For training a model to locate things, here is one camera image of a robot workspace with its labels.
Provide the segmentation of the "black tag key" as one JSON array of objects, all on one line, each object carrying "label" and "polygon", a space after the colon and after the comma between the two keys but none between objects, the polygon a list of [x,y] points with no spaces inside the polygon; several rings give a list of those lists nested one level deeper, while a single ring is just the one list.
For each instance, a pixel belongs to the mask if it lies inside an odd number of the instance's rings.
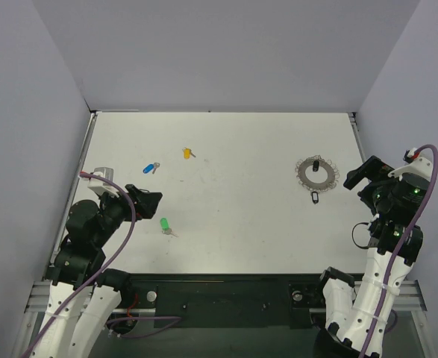
[{"label": "black tag key", "polygon": [[312,191],[310,193],[310,195],[311,195],[312,202],[314,204],[318,204],[319,203],[319,193],[317,191]]}]

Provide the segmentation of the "metal disc with keyrings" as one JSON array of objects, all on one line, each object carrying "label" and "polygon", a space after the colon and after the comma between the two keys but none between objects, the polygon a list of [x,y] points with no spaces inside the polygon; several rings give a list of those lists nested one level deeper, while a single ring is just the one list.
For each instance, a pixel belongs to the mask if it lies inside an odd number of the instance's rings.
[{"label": "metal disc with keyrings", "polygon": [[340,178],[337,166],[320,155],[299,160],[295,165],[295,175],[301,186],[316,192],[334,189]]}]

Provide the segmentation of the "green tag key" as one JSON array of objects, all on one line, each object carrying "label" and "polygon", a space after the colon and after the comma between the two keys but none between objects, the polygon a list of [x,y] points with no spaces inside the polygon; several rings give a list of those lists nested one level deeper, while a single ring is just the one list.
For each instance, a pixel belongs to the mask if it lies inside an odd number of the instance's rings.
[{"label": "green tag key", "polygon": [[160,219],[160,226],[163,234],[178,237],[178,235],[169,226],[167,218]]}]

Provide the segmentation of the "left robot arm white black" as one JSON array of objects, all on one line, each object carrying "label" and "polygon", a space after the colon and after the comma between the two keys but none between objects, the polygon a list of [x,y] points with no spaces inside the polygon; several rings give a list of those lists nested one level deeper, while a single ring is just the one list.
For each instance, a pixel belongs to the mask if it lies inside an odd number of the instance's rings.
[{"label": "left robot arm white black", "polygon": [[93,186],[97,200],[73,204],[66,236],[48,267],[49,301],[24,357],[87,357],[112,310],[133,299],[131,276],[110,267],[103,247],[123,222],[152,219],[161,192]]}]

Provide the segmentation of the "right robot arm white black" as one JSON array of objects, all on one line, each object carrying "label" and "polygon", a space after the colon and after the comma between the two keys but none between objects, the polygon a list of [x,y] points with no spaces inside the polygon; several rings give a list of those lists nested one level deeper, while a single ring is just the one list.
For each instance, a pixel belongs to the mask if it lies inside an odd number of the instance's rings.
[{"label": "right robot arm white black", "polygon": [[388,318],[401,284],[411,271],[423,243],[412,220],[425,198],[433,164],[414,155],[394,169],[376,156],[350,171],[344,187],[363,179],[360,200],[371,210],[367,223],[366,268],[357,286],[354,278],[327,268],[313,286],[315,300],[325,305],[326,318],[313,348],[315,357],[381,357]]}]

